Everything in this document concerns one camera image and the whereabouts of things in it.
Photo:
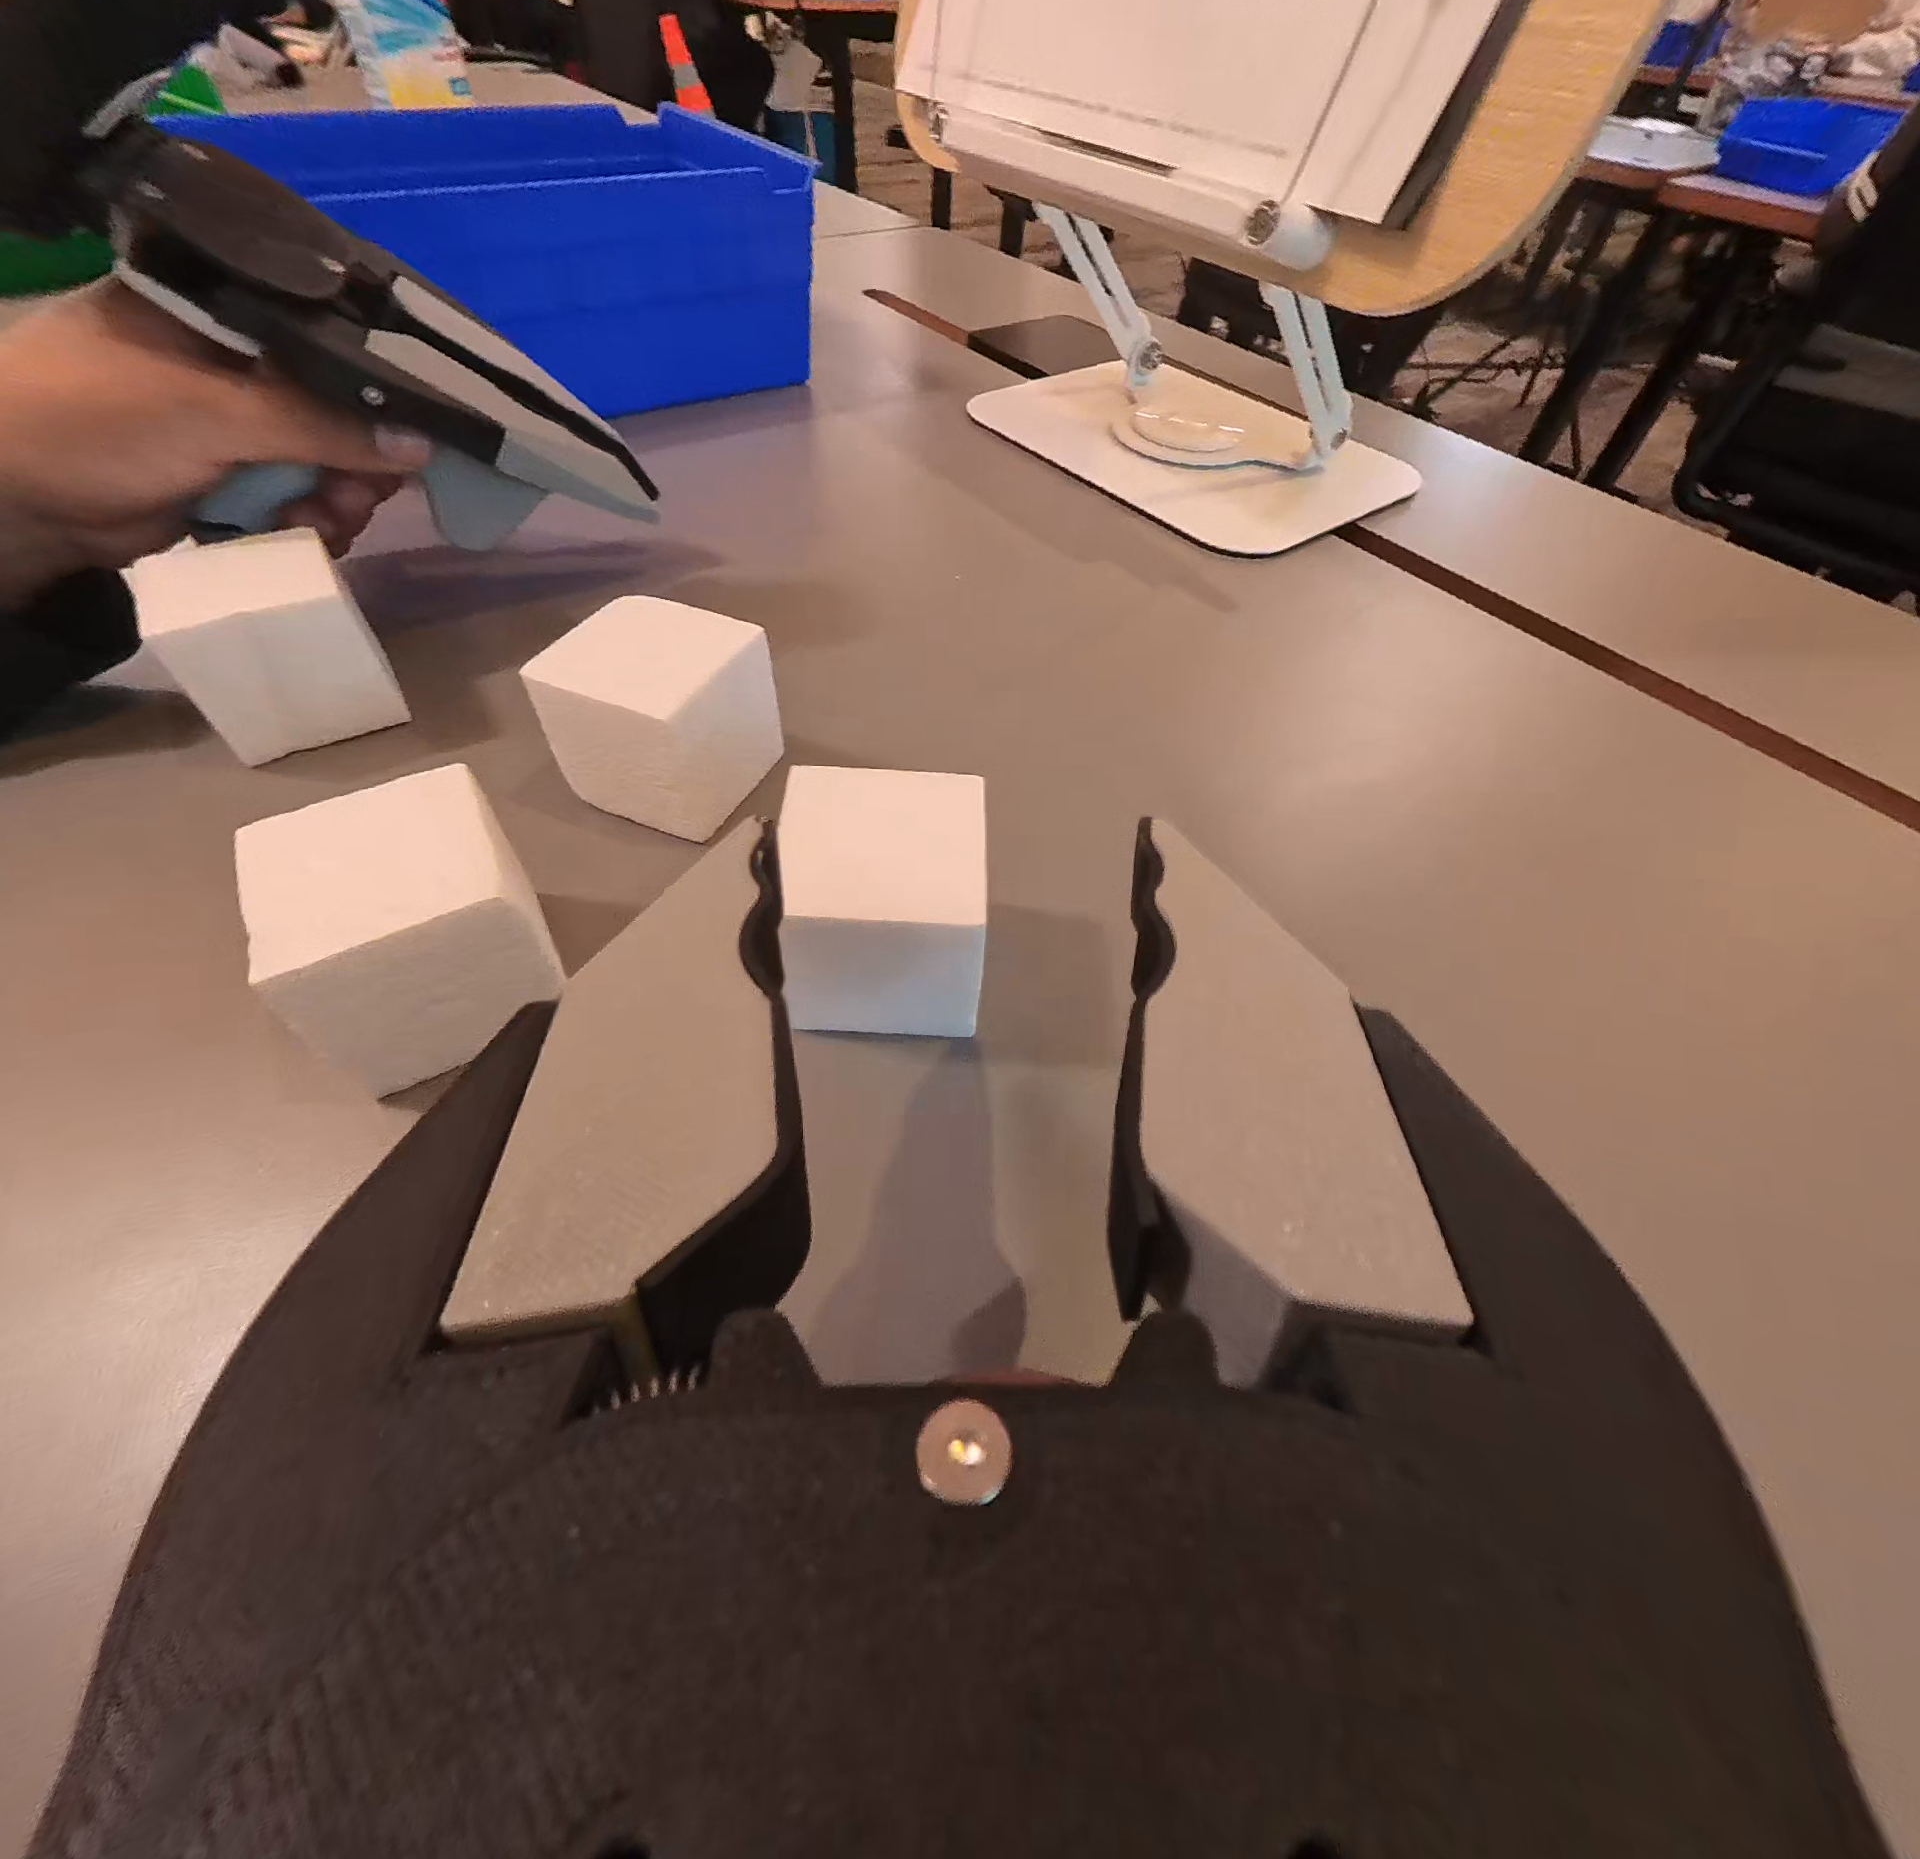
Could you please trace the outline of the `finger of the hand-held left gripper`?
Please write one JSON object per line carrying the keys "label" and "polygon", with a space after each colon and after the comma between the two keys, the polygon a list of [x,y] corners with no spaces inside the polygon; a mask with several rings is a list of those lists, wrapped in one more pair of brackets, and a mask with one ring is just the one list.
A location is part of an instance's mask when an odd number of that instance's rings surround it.
{"label": "finger of the hand-held left gripper", "polygon": [[640,523],[657,521],[657,494],[630,463],[575,432],[502,430],[493,456],[434,445],[420,471],[440,537],[491,553],[516,537],[548,499],[570,499]]}
{"label": "finger of the hand-held left gripper", "polygon": [[499,430],[575,432],[619,456],[657,494],[626,438],[491,325],[417,276],[393,276],[371,316],[371,355],[417,378]]}

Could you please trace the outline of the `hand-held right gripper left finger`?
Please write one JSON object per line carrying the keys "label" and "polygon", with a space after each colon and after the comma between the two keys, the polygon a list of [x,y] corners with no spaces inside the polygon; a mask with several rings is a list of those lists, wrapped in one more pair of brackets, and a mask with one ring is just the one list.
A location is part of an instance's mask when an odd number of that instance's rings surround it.
{"label": "hand-held right gripper left finger", "polygon": [[774,822],[735,822],[436,1104],[454,1347],[715,1351],[811,1250]]}

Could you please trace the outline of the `person's left hand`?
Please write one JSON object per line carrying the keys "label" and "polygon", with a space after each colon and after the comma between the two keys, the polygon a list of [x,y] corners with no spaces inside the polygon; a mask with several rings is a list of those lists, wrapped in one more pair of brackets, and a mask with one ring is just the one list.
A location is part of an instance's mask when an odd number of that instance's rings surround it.
{"label": "person's left hand", "polygon": [[4,331],[4,609],[77,569],[176,545],[205,493],[256,460],[318,471],[282,526],[347,553],[431,460],[431,438],[366,424],[95,283]]}

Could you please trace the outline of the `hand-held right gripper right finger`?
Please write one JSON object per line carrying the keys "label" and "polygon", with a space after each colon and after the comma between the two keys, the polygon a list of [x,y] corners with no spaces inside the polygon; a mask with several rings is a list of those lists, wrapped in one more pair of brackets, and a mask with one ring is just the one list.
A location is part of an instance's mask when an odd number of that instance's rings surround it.
{"label": "hand-held right gripper right finger", "polygon": [[1226,1387],[1328,1327],[1474,1325],[1354,992],[1169,820],[1135,838],[1111,1270],[1124,1319],[1189,1319]]}

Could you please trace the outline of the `person's left forearm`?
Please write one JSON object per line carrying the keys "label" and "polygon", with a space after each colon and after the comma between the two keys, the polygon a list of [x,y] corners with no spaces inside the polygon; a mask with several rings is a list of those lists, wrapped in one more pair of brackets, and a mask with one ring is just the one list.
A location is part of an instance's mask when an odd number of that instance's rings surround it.
{"label": "person's left forearm", "polygon": [[65,693],[130,662],[143,645],[127,579],[111,567],[65,573],[4,606],[4,741]]}

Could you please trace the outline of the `blue plastic bin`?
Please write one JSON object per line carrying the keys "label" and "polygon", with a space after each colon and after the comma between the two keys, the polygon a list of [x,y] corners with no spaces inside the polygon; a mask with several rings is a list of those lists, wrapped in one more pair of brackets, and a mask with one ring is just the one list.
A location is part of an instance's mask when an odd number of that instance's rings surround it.
{"label": "blue plastic bin", "polygon": [[813,161],[611,102],[164,117],[287,185],[608,421],[811,379]]}

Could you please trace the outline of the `white hard foam cube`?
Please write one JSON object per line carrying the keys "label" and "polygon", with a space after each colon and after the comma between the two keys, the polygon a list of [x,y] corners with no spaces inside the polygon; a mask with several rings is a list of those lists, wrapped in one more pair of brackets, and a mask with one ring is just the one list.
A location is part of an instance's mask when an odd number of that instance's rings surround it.
{"label": "white hard foam cube", "polygon": [[143,651],[244,766],[413,721],[383,645],[312,526],[180,539],[123,577]]}
{"label": "white hard foam cube", "polygon": [[978,774],[792,766],[779,886],[795,1033],[976,1035],[989,954]]}
{"label": "white hard foam cube", "polygon": [[463,1069],[566,995],[537,886],[468,763],[259,818],[232,847],[253,995],[376,1097]]}
{"label": "white hard foam cube", "polygon": [[708,843],[787,757],[765,628],[675,597],[611,597],[518,669],[566,786]]}

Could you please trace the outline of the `background work table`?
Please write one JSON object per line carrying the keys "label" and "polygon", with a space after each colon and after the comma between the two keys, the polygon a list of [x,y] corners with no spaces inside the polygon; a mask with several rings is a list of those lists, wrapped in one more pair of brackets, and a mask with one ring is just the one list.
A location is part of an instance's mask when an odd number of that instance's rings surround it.
{"label": "background work table", "polygon": [[[1886,143],[1896,143],[1904,135],[1908,117]],[[1560,384],[1534,418],[1534,430],[1525,438],[1525,458],[1550,460],[1560,438],[1578,430],[1583,398],[1598,375],[1614,363],[1619,338],[1637,319],[1662,256],[1682,236],[1702,233],[1705,258],[1693,281],[1693,296],[1685,304],[1682,325],[1667,334],[1666,350],[1649,363],[1639,389],[1606,442],[1573,463],[1573,476],[1587,485],[1612,493],[1645,445],[1657,421],[1667,412],[1667,401],[1682,393],[1693,363],[1736,319],[1742,294],[1757,287],[1766,267],[1783,243],[1813,243],[1822,225],[1851,201],[1857,175],[1875,169],[1875,158],[1886,148],[1886,143],[1824,195],[1791,195],[1731,185],[1718,178],[1715,169],[1666,171],[1624,164],[1619,158],[1608,161],[1598,154],[1587,158],[1578,185],[1598,191],[1614,211],[1644,215],[1644,231],[1619,270],[1597,290],[1583,320],[1570,331]]]}

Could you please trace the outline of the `white stand with wooden board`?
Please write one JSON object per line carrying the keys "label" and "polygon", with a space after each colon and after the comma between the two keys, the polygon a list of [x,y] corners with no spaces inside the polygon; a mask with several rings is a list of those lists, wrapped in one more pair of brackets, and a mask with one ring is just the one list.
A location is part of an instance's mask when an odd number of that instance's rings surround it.
{"label": "white stand with wooden board", "polygon": [[[1534,231],[1587,158],[1670,0],[1534,0],[1418,215],[1377,228],[1273,201],[1185,195],[1132,164],[1083,161],[1039,141],[1036,158],[1103,171],[1111,201],[1065,178],[1028,178],[966,154],[943,111],[899,94],[929,164],[1022,195],[1049,225],[1113,344],[1113,358],[1050,384],[973,398],[970,418],[1192,543],[1273,557],[1418,493],[1401,458],[1354,438],[1331,310],[1383,319],[1437,307]],[[1167,358],[1111,233],[1137,233],[1261,287],[1297,412],[1202,379]]]}

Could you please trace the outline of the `black office chair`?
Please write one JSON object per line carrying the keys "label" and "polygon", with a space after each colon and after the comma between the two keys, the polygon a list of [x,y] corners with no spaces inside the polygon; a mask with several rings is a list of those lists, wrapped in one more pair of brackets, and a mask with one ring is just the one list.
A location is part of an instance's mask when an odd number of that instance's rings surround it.
{"label": "black office chair", "polygon": [[1670,502],[1854,594],[1918,594],[1918,111],[1826,201]]}

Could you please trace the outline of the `white wipes canister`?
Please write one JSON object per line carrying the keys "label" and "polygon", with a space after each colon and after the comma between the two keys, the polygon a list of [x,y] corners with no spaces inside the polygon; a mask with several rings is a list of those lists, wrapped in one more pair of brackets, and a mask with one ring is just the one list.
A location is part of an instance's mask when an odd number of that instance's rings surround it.
{"label": "white wipes canister", "polygon": [[380,108],[466,108],[472,78],[447,0],[335,0]]}

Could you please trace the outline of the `green plastic bin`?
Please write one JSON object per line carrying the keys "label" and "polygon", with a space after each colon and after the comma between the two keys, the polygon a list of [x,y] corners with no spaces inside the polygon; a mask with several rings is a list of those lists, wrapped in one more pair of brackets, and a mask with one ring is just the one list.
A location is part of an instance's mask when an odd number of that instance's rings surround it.
{"label": "green plastic bin", "polygon": [[[184,62],[164,85],[143,90],[147,117],[219,117],[225,97],[211,73]],[[56,241],[4,231],[4,301],[37,299],[84,287],[113,270],[113,247],[106,236],[75,228]]]}

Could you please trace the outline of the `printed instruction sheet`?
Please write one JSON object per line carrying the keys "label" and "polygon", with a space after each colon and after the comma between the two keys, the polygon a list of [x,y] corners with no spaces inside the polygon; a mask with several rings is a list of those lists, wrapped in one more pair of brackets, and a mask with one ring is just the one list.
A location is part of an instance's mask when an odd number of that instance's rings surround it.
{"label": "printed instruction sheet", "polygon": [[913,0],[899,94],[966,154],[1065,178],[1032,143],[1185,195],[1401,231],[1534,0]]}

